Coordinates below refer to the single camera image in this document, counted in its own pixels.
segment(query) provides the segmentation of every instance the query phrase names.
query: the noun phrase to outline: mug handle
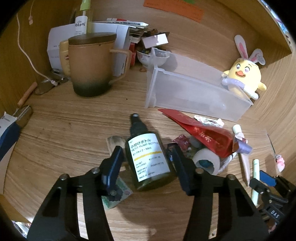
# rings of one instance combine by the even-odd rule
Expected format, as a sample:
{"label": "mug handle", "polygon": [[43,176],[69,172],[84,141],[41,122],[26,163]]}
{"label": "mug handle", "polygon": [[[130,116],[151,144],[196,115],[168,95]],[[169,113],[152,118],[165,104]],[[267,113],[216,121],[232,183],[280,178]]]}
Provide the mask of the mug handle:
{"label": "mug handle", "polygon": [[130,50],[123,50],[123,49],[110,49],[110,53],[123,53],[126,55],[126,67],[124,69],[124,73],[121,76],[118,76],[117,78],[110,80],[109,85],[113,84],[114,82],[121,80],[126,76],[127,71],[130,68],[131,65],[131,57],[132,57],[132,51]]}

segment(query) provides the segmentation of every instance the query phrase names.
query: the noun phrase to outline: white tape roll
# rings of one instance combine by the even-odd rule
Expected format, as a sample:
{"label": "white tape roll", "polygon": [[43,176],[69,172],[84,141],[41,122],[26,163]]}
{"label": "white tape roll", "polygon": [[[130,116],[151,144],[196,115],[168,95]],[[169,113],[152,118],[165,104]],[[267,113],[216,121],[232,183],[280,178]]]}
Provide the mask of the white tape roll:
{"label": "white tape roll", "polygon": [[207,148],[199,150],[192,158],[196,167],[206,170],[212,175],[217,175],[220,169],[220,158]]}

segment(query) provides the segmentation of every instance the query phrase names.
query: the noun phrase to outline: bunny ears headband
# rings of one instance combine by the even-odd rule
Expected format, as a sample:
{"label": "bunny ears headband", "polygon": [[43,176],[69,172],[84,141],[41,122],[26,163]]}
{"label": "bunny ears headband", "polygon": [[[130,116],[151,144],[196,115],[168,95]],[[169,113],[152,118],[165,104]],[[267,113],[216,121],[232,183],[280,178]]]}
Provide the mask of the bunny ears headband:
{"label": "bunny ears headband", "polygon": [[250,57],[248,57],[246,42],[243,37],[240,35],[236,35],[234,37],[235,44],[237,49],[243,59],[248,59],[249,61],[255,63],[260,63],[261,65],[265,64],[265,59],[263,58],[263,53],[261,49],[255,49]]}

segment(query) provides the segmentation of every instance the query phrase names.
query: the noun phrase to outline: brown mug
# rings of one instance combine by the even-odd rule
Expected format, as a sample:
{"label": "brown mug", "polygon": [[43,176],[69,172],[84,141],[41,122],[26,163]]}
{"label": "brown mug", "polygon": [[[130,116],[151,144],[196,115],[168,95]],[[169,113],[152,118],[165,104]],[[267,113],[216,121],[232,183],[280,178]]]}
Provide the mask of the brown mug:
{"label": "brown mug", "polygon": [[[91,33],[69,38],[69,64],[74,92],[93,97],[106,92],[112,83],[126,76],[131,64],[130,50],[114,49],[116,34]],[[124,73],[112,76],[112,53],[127,56]]]}

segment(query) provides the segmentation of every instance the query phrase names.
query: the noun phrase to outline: wooden shelf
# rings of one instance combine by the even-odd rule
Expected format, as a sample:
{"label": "wooden shelf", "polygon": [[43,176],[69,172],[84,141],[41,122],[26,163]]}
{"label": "wooden shelf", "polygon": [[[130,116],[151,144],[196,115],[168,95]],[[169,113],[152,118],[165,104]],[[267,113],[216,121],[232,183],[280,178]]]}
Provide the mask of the wooden shelf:
{"label": "wooden shelf", "polygon": [[292,53],[286,34],[261,0],[217,0],[246,20],[259,34],[273,40]]}

